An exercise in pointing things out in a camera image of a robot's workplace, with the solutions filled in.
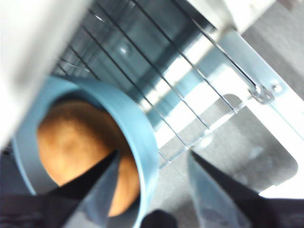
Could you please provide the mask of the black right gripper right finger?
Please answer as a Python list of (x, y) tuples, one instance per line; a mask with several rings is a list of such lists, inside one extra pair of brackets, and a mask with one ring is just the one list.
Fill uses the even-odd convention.
[(303, 199), (264, 198), (195, 152), (188, 155), (191, 198), (204, 228), (302, 228)]

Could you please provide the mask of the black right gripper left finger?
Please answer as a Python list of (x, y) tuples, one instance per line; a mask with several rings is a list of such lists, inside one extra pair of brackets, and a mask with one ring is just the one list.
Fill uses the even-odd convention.
[(2, 228), (105, 228), (118, 178), (119, 151), (45, 194), (4, 195)]

